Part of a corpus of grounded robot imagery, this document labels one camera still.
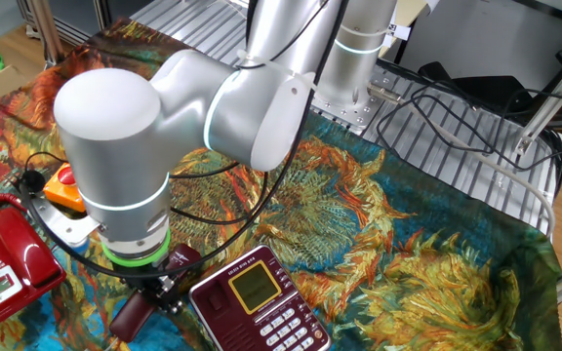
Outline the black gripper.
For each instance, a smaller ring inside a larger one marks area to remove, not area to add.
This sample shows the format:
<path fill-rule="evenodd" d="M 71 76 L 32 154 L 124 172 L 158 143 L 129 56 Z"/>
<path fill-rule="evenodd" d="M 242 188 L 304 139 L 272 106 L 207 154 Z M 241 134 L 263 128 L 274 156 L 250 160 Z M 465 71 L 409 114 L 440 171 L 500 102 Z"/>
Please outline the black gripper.
<path fill-rule="evenodd" d="M 127 274 L 140 275 L 145 273 L 157 273 L 164 271 L 171 263 L 167 255 L 138 267 L 124 267 L 123 272 Z M 179 279 L 177 277 L 164 275 L 159 278 L 126 278 L 125 284 L 140 292 L 147 292 L 152 297 L 159 298 L 160 308 L 167 313 L 180 313 L 182 311 L 181 293 Z"/>

